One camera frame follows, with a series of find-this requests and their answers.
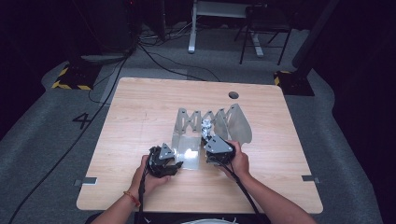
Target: hazard tape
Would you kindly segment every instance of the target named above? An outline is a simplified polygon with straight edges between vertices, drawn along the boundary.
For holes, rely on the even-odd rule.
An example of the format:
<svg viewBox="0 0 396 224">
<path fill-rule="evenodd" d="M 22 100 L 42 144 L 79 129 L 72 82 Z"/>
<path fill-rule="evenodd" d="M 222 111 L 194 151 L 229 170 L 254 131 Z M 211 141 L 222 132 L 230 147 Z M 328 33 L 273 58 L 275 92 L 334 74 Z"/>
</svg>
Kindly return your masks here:
<svg viewBox="0 0 396 224">
<path fill-rule="evenodd" d="M 65 76 L 67 76 L 67 71 L 69 69 L 69 64 L 64 66 L 64 69 L 62 69 L 61 73 L 59 76 L 56 78 L 55 82 L 52 84 L 52 88 L 61 88 L 61 89 L 66 89 L 66 90 L 84 90 L 84 91 L 89 91 L 92 90 L 92 87 L 88 85 L 81 85 L 81 84 L 75 84 L 75 83 L 64 83 Z"/>
<path fill-rule="evenodd" d="M 278 87 L 281 87 L 281 83 L 280 83 L 280 79 L 279 79 L 279 75 L 281 75 L 281 74 L 291 74 L 291 72 L 289 72 L 289 71 L 274 72 L 274 82 Z"/>
</svg>

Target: gray carpet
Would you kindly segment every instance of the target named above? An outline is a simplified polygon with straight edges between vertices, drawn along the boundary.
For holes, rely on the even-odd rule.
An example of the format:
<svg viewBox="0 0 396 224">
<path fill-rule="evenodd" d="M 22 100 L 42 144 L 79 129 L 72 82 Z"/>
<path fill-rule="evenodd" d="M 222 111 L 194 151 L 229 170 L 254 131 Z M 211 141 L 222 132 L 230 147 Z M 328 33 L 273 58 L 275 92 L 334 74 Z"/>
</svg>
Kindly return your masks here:
<svg viewBox="0 0 396 224">
<path fill-rule="evenodd" d="M 235 34 L 236 30 L 203 30 L 198 33 L 194 54 L 187 52 L 188 36 L 146 49 L 189 65 L 152 54 L 164 67 L 178 69 L 189 76 L 217 81 L 205 70 L 209 69 L 222 82 L 273 85 L 275 71 L 295 70 L 291 60 L 308 32 L 292 32 L 280 66 L 276 65 L 279 49 L 264 49 L 264 57 L 260 59 L 253 49 L 247 49 L 246 59 L 239 64 L 242 37 L 233 42 Z M 261 41 L 268 38 L 263 35 Z M 74 147 L 28 198 L 13 223 L 84 223 L 95 213 L 77 209 L 79 187 L 74 183 L 82 179 L 88 169 L 108 107 L 103 107 L 75 145 L 81 129 L 80 123 L 72 120 L 83 113 L 93 118 L 99 108 L 97 102 L 103 102 L 106 87 L 114 81 L 118 67 L 112 81 L 104 79 L 91 92 L 52 89 L 50 86 L 63 67 L 64 63 L 59 64 L 43 76 L 42 84 L 47 91 L 0 142 L 0 223 L 9 221 L 18 204 L 71 146 Z M 104 66 L 97 82 L 109 76 L 114 68 L 115 64 Z M 133 76 L 139 69 L 138 76 L 144 76 L 141 69 L 153 69 L 150 77 L 184 78 L 158 72 L 161 68 L 141 49 L 128 59 L 121 71 L 123 76 Z M 285 98 L 311 172 L 319 180 L 317 187 L 324 210 L 314 218 L 319 223 L 382 223 L 372 185 L 332 117 L 331 88 L 315 71 L 308 79 L 315 97 Z"/>
</svg>

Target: cable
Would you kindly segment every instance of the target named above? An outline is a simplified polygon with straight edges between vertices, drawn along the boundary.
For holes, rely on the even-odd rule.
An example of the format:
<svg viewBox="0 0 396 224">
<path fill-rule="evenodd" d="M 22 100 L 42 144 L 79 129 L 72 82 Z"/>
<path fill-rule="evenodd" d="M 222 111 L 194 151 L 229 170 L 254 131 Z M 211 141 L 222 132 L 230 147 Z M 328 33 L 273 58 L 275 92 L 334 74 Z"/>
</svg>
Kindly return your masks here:
<svg viewBox="0 0 396 224">
<path fill-rule="evenodd" d="M 154 61 L 158 66 L 160 66 L 162 69 L 164 69 L 164 70 L 166 70 L 166 71 L 168 71 L 168 72 L 170 72 L 170 73 L 175 73 L 175 74 L 181 75 L 181 76 L 183 76 L 183 77 L 192 77 L 192 78 L 195 78 L 195 79 L 198 79 L 198 80 L 201 80 L 201 81 L 206 81 L 205 79 L 200 78 L 200 77 L 195 77 L 195 76 L 190 76 L 190 75 L 182 74 L 182 73 L 175 72 L 175 71 L 172 71 L 172 70 L 170 70 L 170 69 L 168 69 L 168 68 L 163 67 L 162 65 L 160 65 L 159 63 L 157 63 L 157 61 L 155 61 L 155 59 L 153 59 L 153 58 L 151 57 L 151 55 L 149 54 L 149 52 L 146 51 L 146 49 L 145 49 L 142 45 L 139 44 L 139 46 L 140 46 L 140 48 L 142 48 L 143 51 L 146 52 L 146 54 L 150 57 L 150 59 L 151 59 L 152 61 Z"/>
<path fill-rule="evenodd" d="M 140 37 L 140 43 L 145 45 L 146 47 L 160 46 L 160 45 L 166 43 L 169 40 L 179 39 L 183 35 L 190 35 L 190 34 L 187 34 L 188 30 L 186 30 L 186 28 L 189 27 L 191 24 L 192 24 L 192 21 L 187 23 L 183 27 L 179 28 L 178 31 L 173 31 L 174 30 L 173 27 L 170 28 L 171 31 L 165 35 L 165 36 L 168 36 L 168 38 L 165 41 L 161 41 L 162 43 L 160 43 L 160 44 L 159 44 L 160 39 L 158 38 L 158 36 L 157 35 L 151 35 L 151 34 L 148 34 L 146 37 Z M 147 42 L 142 41 L 143 39 L 151 39 L 151 38 L 156 38 L 155 43 L 147 43 Z"/>
<path fill-rule="evenodd" d="M 149 160 L 151 159 L 151 156 L 152 156 L 152 150 L 148 154 L 148 159 L 146 161 L 145 169 L 143 170 L 142 178 L 140 179 L 140 185 L 139 185 L 139 191 L 138 191 L 140 206 L 139 206 L 139 214 L 137 216 L 137 224 L 141 223 L 142 216 L 143 216 L 143 205 L 144 205 L 143 195 L 145 193 L 145 181 L 146 181 L 146 176 L 149 173 L 148 167 L 149 167 Z"/>
<path fill-rule="evenodd" d="M 230 173 L 230 175 L 233 177 L 233 179 L 235 180 L 236 184 L 239 186 L 239 188 L 242 190 L 242 192 L 244 192 L 245 196 L 247 197 L 247 200 L 250 202 L 254 213 L 256 214 L 257 219 L 260 221 L 260 223 L 264 223 L 261 216 L 260 216 L 260 212 L 256 207 L 256 204 L 253 202 L 253 200 L 251 199 L 250 195 L 248 194 L 248 191 L 246 190 L 245 186 L 241 183 L 241 180 L 239 179 L 239 177 L 235 174 L 235 172 L 232 170 L 230 170 L 230 168 L 228 168 L 224 163 L 222 163 L 221 161 L 218 161 L 215 157 L 209 157 L 209 159 L 211 161 L 214 161 L 216 163 L 218 163 L 220 166 L 222 166 L 228 173 Z"/>
<path fill-rule="evenodd" d="M 35 192 L 35 190 L 40 187 L 40 185 L 47 179 L 47 177 L 49 177 L 49 175 L 56 169 L 56 167 L 58 167 L 58 165 L 64 160 L 64 158 L 69 154 L 69 152 L 73 149 L 73 147 L 76 145 L 76 143 L 79 141 L 79 139 L 82 137 L 82 135 L 87 131 L 87 129 L 91 126 L 91 124 L 93 123 L 93 121 L 95 120 L 96 116 L 99 114 L 99 112 L 103 109 L 103 107 L 105 106 L 105 103 L 107 102 L 108 98 L 110 98 L 111 92 L 113 92 L 113 89 L 117 83 L 117 79 L 120 75 L 120 71 L 121 68 L 123 67 L 123 65 L 125 64 L 126 60 L 128 58 L 125 58 L 125 60 L 122 62 L 121 67 L 119 69 L 119 72 L 117 73 L 117 77 L 116 77 L 116 81 L 114 82 L 110 93 L 108 94 L 107 98 L 105 99 L 104 103 L 99 107 L 99 109 L 95 112 L 95 114 L 93 115 L 91 122 L 89 122 L 87 124 L 87 126 L 82 130 L 82 132 L 78 135 L 77 139 L 73 142 L 73 144 L 71 145 L 71 147 L 69 149 L 66 150 L 66 152 L 62 155 L 62 157 L 55 163 L 55 165 L 52 166 L 52 168 L 44 175 L 43 178 L 41 178 L 41 180 L 35 185 L 34 188 L 32 188 L 32 190 L 30 190 L 30 192 L 24 197 L 24 199 L 22 200 L 22 202 L 18 205 L 17 209 L 14 211 L 14 213 L 12 214 L 11 219 L 9 220 L 8 224 L 11 224 L 12 221 L 14 220 L 15 216 L 18 214 L 18 212 L 21 210 L 22 206 L 24 205 L 24 203 L 29 199 L 29 197 Z"/>
<path fill-rule="evenodd" d="M 102 78 L 100 81 L 98 81 L 97 83 L 95 83 L 93 86 L 95 87 L 95 86 L 99 85 L 101 82 L 103 82 L 104 80 L 106 80 L 107 78 L 111 77 L 111 75 L 113 75 L 113 73 L 116 71 L 116 68 L 117 68 L 117 66 L 119 66 L 119 64 L 120 64 L 120 62 L 118 62 L 118 63 L 116 64 L 116 66 L 114 66 L 113 71 L 112 71 L 109 75 L 107 75 L 106 77 Z M 90 98 L 90 100 L 91 100 L 92 102 L 94 102 L 94 103 L 98 103 L 98 104 L 102 103 L 102 102 L 100 102 L 100 101 L 94 101 L 94 100 L 91 98 L 91 92 L 92 92 L 92 90 L 89 90 L 89 91 L 88 91 L 88 98 Z"/>
<path fill-rule="evenodd" d="M 164 56 L 162 56 L 161 54 L 159 54 L 159 53 L 154 53 L 154 52 L 149 52 L 149 54 L 155 54 L 155 55 L 158 55 L 158 56 L 160 56 L 160 57 L 162 57 L 162 58 L 164 58 L 164 59 L 166 59 L 166 60 L 169 60 L 169 61 L 171 61 L 172 63 L 175 63 L 175 64 L 179 64 L 179 65 L 182 65 L 182 66 L 187 66 L 187 67 L 194 67 L 194 68 L 199 68 L 199 69 L 204 69 L 204 70 L 206 70 L 207 72 L 209 72 L 210 74 L 212 74 L 212 76 L 213 77 L 215 77 L 217 80 L 218 80 L 218 82 L 221 82 L 220 81 L 220 79 L 212 72 L 212 71 L 210 71 L 209 69 L 207 69 L 207 68 L 204 68 L 204 67 L 199 67 L 199 66 L 194 66 L 194 65 L 189 65 L 189 64 L 183 64 L 183 63 L 177 63 L 177 62 L 175 62 L 175 61 L 173 61 L 172 59 L 169 59 L 169 58 L 166 58 L 166 57 L 164 57 Z"/>
</svg>

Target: wooden table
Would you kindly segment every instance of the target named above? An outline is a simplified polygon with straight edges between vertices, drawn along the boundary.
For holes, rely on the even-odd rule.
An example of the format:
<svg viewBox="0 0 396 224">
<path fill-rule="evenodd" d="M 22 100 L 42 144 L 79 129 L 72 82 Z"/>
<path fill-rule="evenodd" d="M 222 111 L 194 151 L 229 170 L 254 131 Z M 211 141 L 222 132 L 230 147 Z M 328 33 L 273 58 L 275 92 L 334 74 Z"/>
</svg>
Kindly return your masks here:
<svg viewBox="0 0 396 224">
<path fill-rule="evenodd" d="M 229 97 L 230 91 L 239 94 Z M 202 114 L 239 104 L 252 133 L 242 149 L 250 172 L 269 188 L 317 214 L 322 204 L 282 91 L 277 86 L 125 77 L 119 82 L 86 176 L 77 206 L 105 210 L 128 189 L 142 155 L 171 144 L 177 111 Z M 253 213 L 243 192 L 226 175 L 202 160 L 200 170 L 178 171 L 145 198 L 145 211 Z"/>
</svg>

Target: metal bracket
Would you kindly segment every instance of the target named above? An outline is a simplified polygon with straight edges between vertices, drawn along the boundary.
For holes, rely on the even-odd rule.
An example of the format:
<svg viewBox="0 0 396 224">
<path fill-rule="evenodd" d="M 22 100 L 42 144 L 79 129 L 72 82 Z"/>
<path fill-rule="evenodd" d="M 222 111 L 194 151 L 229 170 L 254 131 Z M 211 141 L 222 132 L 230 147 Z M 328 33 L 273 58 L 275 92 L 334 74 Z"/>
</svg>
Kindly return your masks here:
<svg viewBox="0 0 396 224">
<path fill-rule="evenodd" d="M 214 120 L 215 116 L 213 115 L 213 112 L 211 110 L 207 111 L 206 114 L 202 117 L 202 119 L 209 119 Z"/>
<path fill-rule="evenodd" d="M 180 108 L 177 112 L 174 132 L 182 135 L 186 133 L 187 128 L 190 126 L 194 132 L 201 130 L 201 111 L 194 111 L 189 117 L 185 108 Z"/>
<path fill-rule="evenodd" d="M 204 146 L 206 151 L 211 153 L 232 152 L 233 148 L 225 143 L 218 135 L 212 137 Z"/>
<path fill-rule="evenodd" d="M 84 179 L 82 179 L 82 185 L 95 185 L 97 182 L 97 177 L 84 177 Z"/>
<path fill-rule="evenodd" d="M 251 142 L 251 128 L 239 104 L 231 105 L 227 113 L 224 112 L 224 109 L 220 109 L 213 124 L 215 134 L 222 139 L 238 141 L 241 146 Z"/>
<path fill-rule="evenodd" d="M 302 175 L 303 181 L 314 181 L 315 184 L 320 184 L 320 180 L 312 175 Z"/>
<path fill-rule="evenodd" d="M 175 153 L 169 148 L 168 145 L 163 143 L 160 151 L 160 160 L 171 159 L 175 157 Z"/>
</svg>

